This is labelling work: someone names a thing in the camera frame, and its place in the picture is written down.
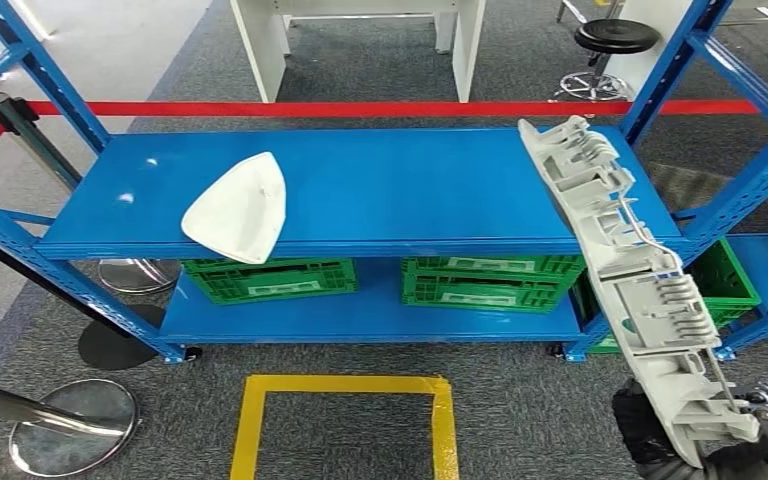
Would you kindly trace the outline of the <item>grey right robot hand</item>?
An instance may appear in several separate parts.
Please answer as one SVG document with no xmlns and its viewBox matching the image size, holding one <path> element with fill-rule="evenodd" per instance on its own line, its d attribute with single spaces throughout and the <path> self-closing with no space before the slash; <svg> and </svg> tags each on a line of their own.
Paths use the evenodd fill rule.
<svg viewBox="0 0 768 480">
<path fill-rule="evenodd" d="M 638 474 L 644 479 L 768 479 L 768 385 L 748 394 L 760 424 L 757 442 L 716 450 L 700 468 L 676 452 L 638 382 L 630 379 L 612 398 L 617 426 Z"/>
</svg>

